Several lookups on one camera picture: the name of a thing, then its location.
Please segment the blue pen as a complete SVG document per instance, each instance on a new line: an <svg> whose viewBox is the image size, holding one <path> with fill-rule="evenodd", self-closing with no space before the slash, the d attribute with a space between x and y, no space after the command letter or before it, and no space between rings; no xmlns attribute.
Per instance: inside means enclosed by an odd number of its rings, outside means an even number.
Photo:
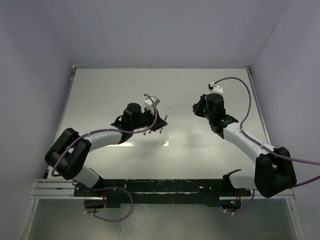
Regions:
<svg viewBox="0 0 320 240"><path fill-rule="evenodd" d="M164 117L164 121L165 121L165 122L167 122L167 119L168 119L168 116L169 116L169 113L170 113L170 109L171 109L171 108L169 107L168 110L167 110L167 113L166 113L166 115L165 115L165 117ZM159 131L160 134L162 134L165 126L166 126L166 125L162 126L162 128L160 129L160 131Z"/></svg>

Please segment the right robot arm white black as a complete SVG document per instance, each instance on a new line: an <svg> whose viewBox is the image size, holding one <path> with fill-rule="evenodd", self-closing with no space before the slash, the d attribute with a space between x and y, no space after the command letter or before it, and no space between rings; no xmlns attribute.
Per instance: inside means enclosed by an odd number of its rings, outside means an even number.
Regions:
<svg viewBox="0 0 320 240"><path fill-rule="evenodd" d="M257 190L265 198L271 198L297 183L290 152L285 147L264 145L253 135L244 133L241 124L226 114L224 98L218 93L203 94L192 106L193 113L208 120L211 130L222 139L232 143L249 157L253 173L241 174L241 168L222 177L222 190L228 196L240 189Z"/></svg>

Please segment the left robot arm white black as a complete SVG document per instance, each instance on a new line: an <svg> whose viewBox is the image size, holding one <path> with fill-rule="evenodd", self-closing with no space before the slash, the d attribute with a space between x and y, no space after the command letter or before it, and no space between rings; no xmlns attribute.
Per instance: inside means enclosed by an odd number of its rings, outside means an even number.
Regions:
<svg viewBox="0 0 320 240"><path fill-rule="evenodd" d="M77 181L91 196L98 196L103 191L104 179L85 166L88 154L102 147L123 144L138 132L155 132L167 125L151 105L146 104L142 111L139 104L130 103L108 128L83 135L73 128L65 129L44 159L52 167L52 174L58 172L65 180Z"/></svg>

